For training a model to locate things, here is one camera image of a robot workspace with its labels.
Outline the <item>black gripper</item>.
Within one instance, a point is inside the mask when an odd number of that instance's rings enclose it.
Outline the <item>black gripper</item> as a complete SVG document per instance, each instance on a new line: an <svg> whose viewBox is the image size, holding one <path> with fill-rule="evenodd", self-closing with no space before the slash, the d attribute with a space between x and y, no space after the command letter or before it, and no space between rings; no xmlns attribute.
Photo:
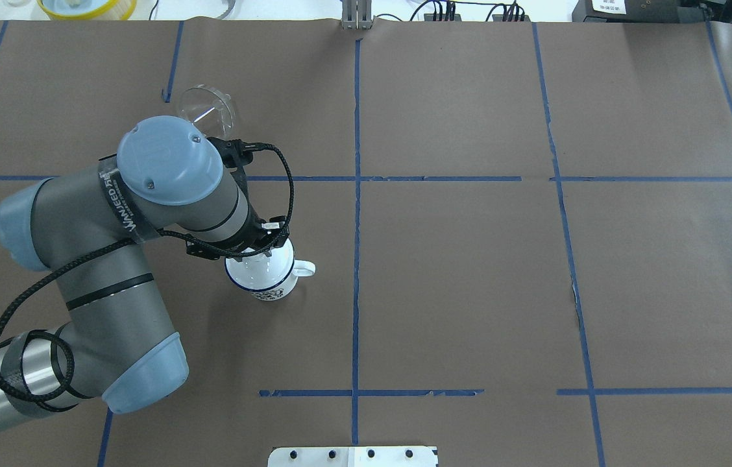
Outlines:
<svg viewBox="0 0 732 467"><path fill-rule="evenodd" d="M288 188L291 189L291 166L282 151L272 144L248 143L241 139L219 139L209 137L208 141L217 149L223 165L238 189L238 204L221 226L227 226L227 233L220 233L215 240L206 240L203 233L192 233L195 241L187 241L187 254L216 260L225 258L249 257L251 252L271 255L289 239L291 227L291 198L288 198L287 213L263 219L250 203L248 177L245 166L253 162L257 152L275 153L286 174Z"/></svg>

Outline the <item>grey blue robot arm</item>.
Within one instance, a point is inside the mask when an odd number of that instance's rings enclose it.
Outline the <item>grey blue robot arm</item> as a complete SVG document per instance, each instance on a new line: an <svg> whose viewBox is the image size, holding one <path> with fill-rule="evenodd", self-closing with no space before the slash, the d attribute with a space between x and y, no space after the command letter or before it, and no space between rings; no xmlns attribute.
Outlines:
<svg viewBox="0 0 732 467"><path fill-rule="evenodd" d="M113 156L45 178L0 203L0 243L45 277L0 316L0 432L99 397L115 414L139 411L188 379L143 246L162 237L217 260L270 254L293 212L263 221L243 168L266 143L207 136L187 119L135 124Z"/></svg>

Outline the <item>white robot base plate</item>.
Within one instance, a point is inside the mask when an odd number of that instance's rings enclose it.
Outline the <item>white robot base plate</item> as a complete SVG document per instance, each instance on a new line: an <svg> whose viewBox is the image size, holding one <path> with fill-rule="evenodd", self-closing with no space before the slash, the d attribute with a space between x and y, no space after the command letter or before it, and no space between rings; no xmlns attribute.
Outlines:
<svg viewBox="0 0 732 467"><path fill-rule="evenodd" d="M321 446L272 450L268 466L438 466L436 447Z"/></svg>

